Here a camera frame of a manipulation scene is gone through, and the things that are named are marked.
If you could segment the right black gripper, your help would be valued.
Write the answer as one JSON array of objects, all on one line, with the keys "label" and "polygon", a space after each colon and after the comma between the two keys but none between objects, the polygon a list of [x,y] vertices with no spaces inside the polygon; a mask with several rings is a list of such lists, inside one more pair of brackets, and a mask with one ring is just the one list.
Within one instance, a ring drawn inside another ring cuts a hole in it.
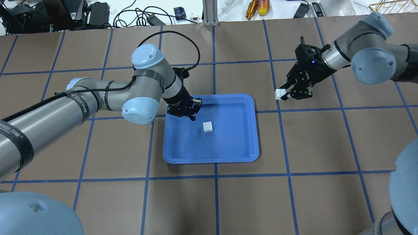
[{"label": "right black gripper", "polygon": [[292,66],[286,75],[285,83],[278,88],[285,90],[281,100],[312,98],[313,85],[333,74],[333,68],[323,58],[327,49],[330,49],[330,45],[327,44],[320,49],[306,44],[304,37],[300,37],[300,44],[295,49],[297,64]]}]

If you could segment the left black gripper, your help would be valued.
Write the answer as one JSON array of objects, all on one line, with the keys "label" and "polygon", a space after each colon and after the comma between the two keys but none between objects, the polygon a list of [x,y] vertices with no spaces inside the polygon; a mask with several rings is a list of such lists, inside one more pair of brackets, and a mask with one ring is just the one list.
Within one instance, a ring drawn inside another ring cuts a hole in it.
[{"label": "left black gripper", "polygon": [[194,99],[187,89],[182,86],[180,91],[171,98],[166,98],[166,113],[177,117],[191,117],[196,121],[196,115],[202,107],[202,99]]}]

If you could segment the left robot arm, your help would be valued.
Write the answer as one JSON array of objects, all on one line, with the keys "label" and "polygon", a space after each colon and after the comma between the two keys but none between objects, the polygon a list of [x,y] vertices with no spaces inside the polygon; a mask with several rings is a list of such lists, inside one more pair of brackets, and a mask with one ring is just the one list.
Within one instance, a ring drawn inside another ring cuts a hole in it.
[{"label": "left robot arm", "polygon": [[[52,143],[98,111],[121,112],[128,122],[153,122],[163,99],[167,114],[196,120],[201,98],[184,86],[191,68],[173,68],[154,44],[141,44],[131,55],[130,82],[89,77],[72,79],[64,91],[1,120],[1,179],[19,172]],[[1,192],[2,235],[83,235],[75,210],[32,192]]]}]

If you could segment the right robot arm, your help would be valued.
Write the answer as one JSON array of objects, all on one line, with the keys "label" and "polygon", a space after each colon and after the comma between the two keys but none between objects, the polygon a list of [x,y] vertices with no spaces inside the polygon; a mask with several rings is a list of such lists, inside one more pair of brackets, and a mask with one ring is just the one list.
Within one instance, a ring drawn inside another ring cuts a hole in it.
[{"label": "right robot arm", "polygon": [[[286,82],[276,89],[276,99],[312,98],[317,83],[347,67],[365,85],[386,81],[417,84],[417,44],[387,43],[393,33],[388,20],[372,12],[321,48],[306,44],[302,36],[295,49],[297,62]],[[391,211],[363,235],[417,234],[417,139],[403,149],[395,165],[389,179]]]}]

